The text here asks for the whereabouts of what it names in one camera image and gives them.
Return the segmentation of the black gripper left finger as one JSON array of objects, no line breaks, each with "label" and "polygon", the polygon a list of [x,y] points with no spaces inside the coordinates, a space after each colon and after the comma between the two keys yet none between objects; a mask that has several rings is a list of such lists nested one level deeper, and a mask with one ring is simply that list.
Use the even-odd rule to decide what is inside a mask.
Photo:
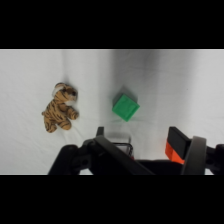
[{"label": "black gripper left finger", "polygon": [[94,175],[153,175],[153,172],[122,152],[104,136],[89,144],[90,171]]}]

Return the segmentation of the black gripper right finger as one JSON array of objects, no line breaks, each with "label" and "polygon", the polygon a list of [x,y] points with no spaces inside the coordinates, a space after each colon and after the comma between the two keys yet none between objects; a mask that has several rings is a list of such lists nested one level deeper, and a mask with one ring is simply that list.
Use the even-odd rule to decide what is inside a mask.
[{"label": "black gripper right finger", "polygon": [[170,127],[166,140],[166,156],[182,166],[181,175],[203,175],[206,162],[206,139],[187,137],[177,127]]}]

